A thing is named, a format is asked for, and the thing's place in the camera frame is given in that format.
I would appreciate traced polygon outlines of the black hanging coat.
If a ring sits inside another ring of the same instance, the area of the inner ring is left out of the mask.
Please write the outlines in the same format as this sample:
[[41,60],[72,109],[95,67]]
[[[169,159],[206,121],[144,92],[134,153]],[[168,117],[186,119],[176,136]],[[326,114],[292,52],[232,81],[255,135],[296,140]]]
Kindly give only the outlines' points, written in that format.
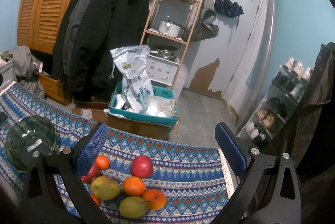
[[111,50],[138,45],[149,0],[70,0],[53,46],[52,77],[75,101],[108,101],[122,74]]

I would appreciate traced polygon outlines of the white pot on shelf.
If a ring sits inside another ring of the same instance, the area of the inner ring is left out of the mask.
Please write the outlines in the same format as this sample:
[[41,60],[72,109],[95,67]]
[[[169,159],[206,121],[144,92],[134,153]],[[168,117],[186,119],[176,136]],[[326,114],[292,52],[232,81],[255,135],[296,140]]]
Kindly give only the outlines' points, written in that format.
[[180,23],[172,20],[161,20],[158,31],[169,37],[179,37],[186,28]]

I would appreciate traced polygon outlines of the small orange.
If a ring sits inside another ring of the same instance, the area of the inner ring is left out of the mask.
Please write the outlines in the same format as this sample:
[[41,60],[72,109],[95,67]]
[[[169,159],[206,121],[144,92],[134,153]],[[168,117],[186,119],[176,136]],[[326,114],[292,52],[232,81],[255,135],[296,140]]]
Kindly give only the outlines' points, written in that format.
[[100,198],[99,197],[97,197],[96,195],[94,195],[94,194],[90,194],[90,196],[91,196],[91,198],[94,200],[94,202],[98,205],[98,206],[100,206],[101,205],[101,200],[100,200]]

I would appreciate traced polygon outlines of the white rice bag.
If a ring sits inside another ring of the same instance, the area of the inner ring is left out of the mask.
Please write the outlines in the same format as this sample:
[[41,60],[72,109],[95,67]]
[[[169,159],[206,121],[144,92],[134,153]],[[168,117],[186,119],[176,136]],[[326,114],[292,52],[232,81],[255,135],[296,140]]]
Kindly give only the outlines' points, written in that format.
[[147,45],[124,46],[110,51],[113,64],[123,75],[122,92],[127,105],[139,113],[145,99],[153,95],[151,79],[147,72]]

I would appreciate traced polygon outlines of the green glass plate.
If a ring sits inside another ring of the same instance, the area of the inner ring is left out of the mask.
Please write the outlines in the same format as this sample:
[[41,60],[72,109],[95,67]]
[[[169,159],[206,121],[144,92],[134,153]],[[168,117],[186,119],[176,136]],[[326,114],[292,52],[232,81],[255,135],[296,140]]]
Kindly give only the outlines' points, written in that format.
[[54,125],[46,117],[32,115],[13,124],[6,135],[4,151],[8,163],[15,170],[24,173],[35,151],[42,155],[51,155],[55,146]]

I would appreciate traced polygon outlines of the grey clothes pile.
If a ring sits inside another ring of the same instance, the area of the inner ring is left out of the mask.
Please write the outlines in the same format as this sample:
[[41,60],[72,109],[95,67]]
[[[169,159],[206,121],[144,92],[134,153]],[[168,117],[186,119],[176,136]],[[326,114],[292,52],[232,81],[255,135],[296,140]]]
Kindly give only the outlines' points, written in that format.
[[17,82],[33,94],[45,99],[45,90],[39,81],[43,62],[37,59],[27,46],[1,52],[1,91]]

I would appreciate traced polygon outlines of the silver vertical pipe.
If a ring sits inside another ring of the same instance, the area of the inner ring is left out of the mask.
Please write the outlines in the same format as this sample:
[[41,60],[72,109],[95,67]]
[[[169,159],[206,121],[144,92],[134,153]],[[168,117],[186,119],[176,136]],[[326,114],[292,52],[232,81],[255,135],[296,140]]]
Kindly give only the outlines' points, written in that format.
[[236,124],[236,128],[241,130],[251,117],[254,112],[254,108],[258,101],[261,89],[263,87],[265,77],[269,68],[271,54],[273,50],[274,36],[275,36],[275,24],[276,24],[276,13],[277,13],[277,0],[268,0],[265,26],[262,35],[261,47],[258,54],[257,66],[254,66],[254,85],[251,89],[246,105],[242,111],[242,114]]

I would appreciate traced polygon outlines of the wooden drawer box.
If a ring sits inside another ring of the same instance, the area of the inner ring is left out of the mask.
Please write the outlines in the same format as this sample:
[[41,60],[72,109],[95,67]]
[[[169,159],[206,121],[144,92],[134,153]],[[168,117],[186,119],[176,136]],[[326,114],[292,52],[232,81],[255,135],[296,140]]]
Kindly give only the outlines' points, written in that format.
[[72,96],[66,83],[55,80],[44,74],[39,74],[39,81],[45,90],[46,96],[68,106],[72,102]]

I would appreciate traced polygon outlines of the large orange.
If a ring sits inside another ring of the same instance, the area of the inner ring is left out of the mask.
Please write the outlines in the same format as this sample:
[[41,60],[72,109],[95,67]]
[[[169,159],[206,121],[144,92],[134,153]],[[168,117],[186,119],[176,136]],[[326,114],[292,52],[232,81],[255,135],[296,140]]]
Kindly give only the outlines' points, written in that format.
[[123,181],[123,191],[128,196],[141,196],[146,191],[146,185],[141,178],[131,176]]
[[160,210],[166,204],[166,196],[159,189],[148,189],[141,196],[149,204],[149,210]]

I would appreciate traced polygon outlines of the red apple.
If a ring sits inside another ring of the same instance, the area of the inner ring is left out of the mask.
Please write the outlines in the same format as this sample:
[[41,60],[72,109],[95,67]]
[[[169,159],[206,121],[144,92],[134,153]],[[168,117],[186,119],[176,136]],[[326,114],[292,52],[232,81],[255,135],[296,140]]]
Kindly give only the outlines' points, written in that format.
[[146,155],[135,157],[132,161],[131,174],[139,178],[148,178],[153,174],[151,158]]
[[86,176],[81,177],[84,184],[91,184],[96,178],[102,175],[100,167],[94,163]]

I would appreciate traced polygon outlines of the small orange tangerine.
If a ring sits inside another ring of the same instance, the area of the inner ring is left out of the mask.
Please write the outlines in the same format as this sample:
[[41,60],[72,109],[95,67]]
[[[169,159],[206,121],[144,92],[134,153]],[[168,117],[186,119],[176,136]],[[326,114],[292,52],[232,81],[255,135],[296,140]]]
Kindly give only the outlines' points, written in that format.
[[97,156],[95,160],[95,164],[101,169],[101,170],[107,170],[110,166],[110,160],[108,157],[104,155]]

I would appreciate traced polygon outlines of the wooden shelf rack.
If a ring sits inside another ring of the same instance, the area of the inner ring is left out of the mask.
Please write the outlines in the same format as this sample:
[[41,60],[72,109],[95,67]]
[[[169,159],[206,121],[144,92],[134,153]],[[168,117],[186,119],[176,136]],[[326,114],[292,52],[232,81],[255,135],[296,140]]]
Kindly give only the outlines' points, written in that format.
[[[148,45],[152,49],[149,55],[156,57],[159,57],[159,55],[157,51],[153,50],[155,46],[176,48],[175,57],[164,58],[171,61],[178,58],[180,63],[172,86],[165,85],[171,89],[175,87],[177,82],[203,2],[204,0],[153,0],[152,2],[140,43]],[[169,37],[158,31],[161,20],[176,21],[186,29],[182,31],[179,37]]]

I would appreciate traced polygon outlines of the shoe rack with shoes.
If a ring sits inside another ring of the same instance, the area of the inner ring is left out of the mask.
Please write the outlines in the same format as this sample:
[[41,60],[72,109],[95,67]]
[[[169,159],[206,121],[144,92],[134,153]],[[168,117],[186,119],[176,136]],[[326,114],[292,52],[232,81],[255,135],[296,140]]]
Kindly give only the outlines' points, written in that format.
[[285,126],[300,103],[313,70],[289,58],[271,80],[271,86],[237,134],[257,146],[269,143]]

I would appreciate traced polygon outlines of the clear plastic bag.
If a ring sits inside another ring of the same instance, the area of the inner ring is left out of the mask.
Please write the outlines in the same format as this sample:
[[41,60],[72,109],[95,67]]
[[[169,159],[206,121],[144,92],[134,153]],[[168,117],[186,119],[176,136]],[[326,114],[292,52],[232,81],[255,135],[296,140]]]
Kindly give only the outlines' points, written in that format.
[[173,117],[174,107],[174,99],[168,99],[153,95],[145,99],[142,104],[140,113],[157,117]]

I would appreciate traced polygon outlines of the teal storage bin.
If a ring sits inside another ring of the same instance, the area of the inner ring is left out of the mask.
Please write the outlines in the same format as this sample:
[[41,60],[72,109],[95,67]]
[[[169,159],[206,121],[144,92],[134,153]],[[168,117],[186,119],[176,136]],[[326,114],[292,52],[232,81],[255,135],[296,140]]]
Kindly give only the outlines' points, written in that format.
[[153,95],[144,99],[140,104],[139,112],[127,108],[127,102],[122,97],[122,82],[115,88],[109,104],[109,113],[115,116],[128,118],[140,122],[166,125],[170,133],[176,124],[179,123],[179,115],[173,92],[159,86],[153,87]]

